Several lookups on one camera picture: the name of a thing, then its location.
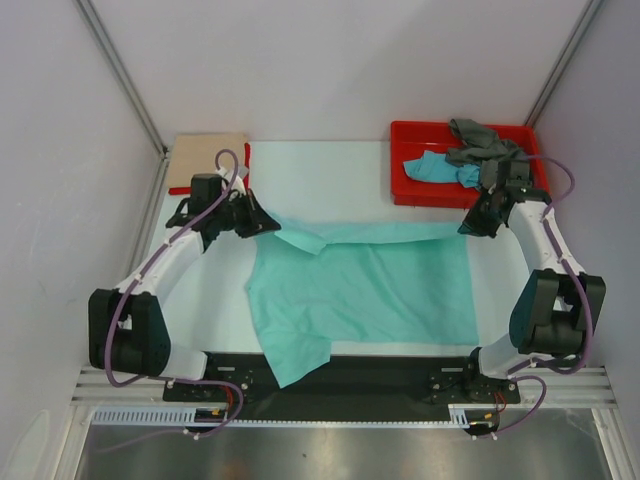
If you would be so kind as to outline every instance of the table top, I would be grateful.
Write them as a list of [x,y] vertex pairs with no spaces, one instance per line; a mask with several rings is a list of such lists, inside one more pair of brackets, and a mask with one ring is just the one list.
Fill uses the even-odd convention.
[[[261,205],[307,222],[461,222],[466,211],[394,205],[387,142],[253,142],[250,186]],[[151,249],[183,197],[165,194]],[[473,302],[481,345],[507,333],[529,277],[520,246],[501,227],[495,239],[469,237]],[[185,273],[164,305],[169,333],[203,351],[262,352],[245,285],[256,256],[253,240],[224,232]],[[334,354],[468,355],[475,345],[334,342]]]

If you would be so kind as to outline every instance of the blue cloth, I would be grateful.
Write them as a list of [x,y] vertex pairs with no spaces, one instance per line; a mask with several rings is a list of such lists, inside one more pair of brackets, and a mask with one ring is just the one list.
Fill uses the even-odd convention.
[[328,362],[332,341],[478,344],[458,224],[277,220],[247,292],[280,387]]
[[409,178],[429,183],[456,183],[465,187],[477,187],[480,183],[480,167],[465,164],[451,165],[445,160],[446,154],[425,151],[421,158],[404,162],[404,171]]

